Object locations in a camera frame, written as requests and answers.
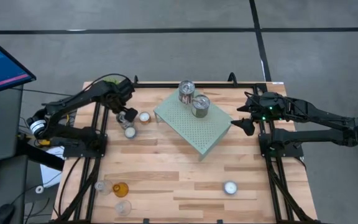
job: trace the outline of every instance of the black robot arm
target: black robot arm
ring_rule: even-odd
[[[125,119],[133,121],[137,111],[125,107],[126,102],[132,98],[133,92],[135,92],[134,86],[128,78],[119,84],[106,81],[94,82],[74,96],[46,104],[45,108],[38,110],[33,117],[27,119],[27,124],[37,139],[52,139],[54,144],[68,147],[64,156],[73,156],[75,150],[73,148],[77,148],[79,152],[74,152],[74,155],[98,157],[103,153],[92,152],[100,150],[105,143],[105,136],[97,133],[92,127],[79,129],[59,124],[59,121],[71,111],[94,102],[101,103],[116,114],[124,111]]]
[[[281,149],[287,145],[297,146],[302,142],[333,142],[342,146],[358,145],[358,118],[349,118],[317,109],[305,100],[285,97],[278,93],[266,92],[253,95],[246,92],[246,104],[238,111],[249,112],[249,119],[232,121],[247,135],[253,135],[253,122],[286,120],[299,123],[313,122],[331,129],[325,131],[290,132],[274,129],[269,135],[270,147]]]

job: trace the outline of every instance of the perforated board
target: perforated board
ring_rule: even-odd
[[[179,101],[178,90],[154,109],[162,120],[188,141],[200,154],[200,160],[214,147],[230,128],[231,117],[212,102],[204,118],[196,118],[192,105]]]

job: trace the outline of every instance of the orange bottle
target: orange bottle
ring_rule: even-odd
[[[116,194],[117,197],[125,197],[128,194],[129,187],[124,182],[114,184],[112,191]]]

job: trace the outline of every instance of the wooden table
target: wooden table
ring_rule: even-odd
[[[286,95],[283,84],[267,83],[268,91]],[[174,89],[138,88],[128,107],[153,114],[153,109]],[[244,105],[243,88],[205,88],[200,92],[218,105],[233,119],[248,117],[236,111]],[[78,110],[75,127],[90,126],[94,104]],[[99,115],[101,124],[102,112]],[[153,120],[141,125],[136,119],[137,137],[125,138],[124,133],[110,113],[107,125],[108,148],[101,159],[99,179],[126,182],[132,211],[120,217],[115,204],[123,199],[113,193],[96,195],[92,216],[93,223],[141,223],[149,218],[152,223],[275,223],[272,197],[264,158],[260,155],[256,126],[253,136],[246,136],[242,129],[232,126],[223,140],[211,150],[202,162],[198,153],[179,134],[165,123]],[[275,122],[277,128],[294,131],[293,123]],[[65,162],[62,181],[66,179],[76,159]],[[78,191],[83,161],[76,165],[63,194],[62,210],[68,206]],[[294,158],[283,158],[288,189],[300,207],[311,218],[316,218],[305,168]],[[239,191],[232,196],[223,192],[223,182],[237,182]],[[58,196],[62,189],[59,186]],[[88,193],[83,200],[81,217],[85,217]],[[286,218],[283,198],[279,194],[282,217]]]

